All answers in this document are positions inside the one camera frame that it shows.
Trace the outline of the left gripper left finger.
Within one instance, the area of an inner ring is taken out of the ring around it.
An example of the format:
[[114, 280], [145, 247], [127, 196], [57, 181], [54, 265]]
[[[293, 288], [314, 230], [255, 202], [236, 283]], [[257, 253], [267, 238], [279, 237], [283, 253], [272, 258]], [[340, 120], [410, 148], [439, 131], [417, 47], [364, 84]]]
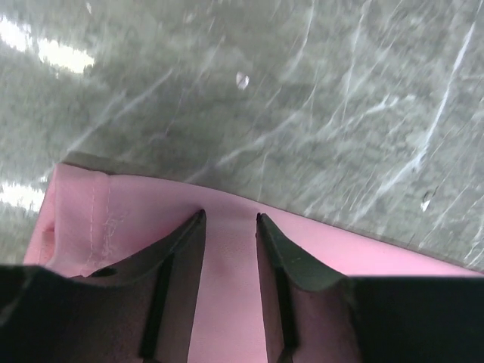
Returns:
[[3, 362], [185, 362], [206, 214], [89, 276], [1, 268]]

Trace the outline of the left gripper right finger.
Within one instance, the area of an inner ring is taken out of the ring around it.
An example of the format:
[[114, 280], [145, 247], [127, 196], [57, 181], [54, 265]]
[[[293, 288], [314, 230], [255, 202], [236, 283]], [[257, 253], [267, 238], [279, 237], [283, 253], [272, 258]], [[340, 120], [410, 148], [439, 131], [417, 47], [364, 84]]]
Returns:
[[352, 278], [265, 214], [256, 247], [270, 362], [483, 360], [482, 278]]

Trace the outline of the pink t-shirt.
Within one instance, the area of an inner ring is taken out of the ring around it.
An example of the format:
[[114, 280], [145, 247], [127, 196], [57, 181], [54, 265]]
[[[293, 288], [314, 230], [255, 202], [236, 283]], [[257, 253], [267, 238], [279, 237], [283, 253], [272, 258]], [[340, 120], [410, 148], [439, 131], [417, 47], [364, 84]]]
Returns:
[[206, 247], [189, 359], [267, 359], [256, 216], [267, 214], [294, 243], [348, 276], [462, 277], [480, 273], [209, 188], [59, 164], [24, 261], [65, 276], [89, 275], [206, 212]]

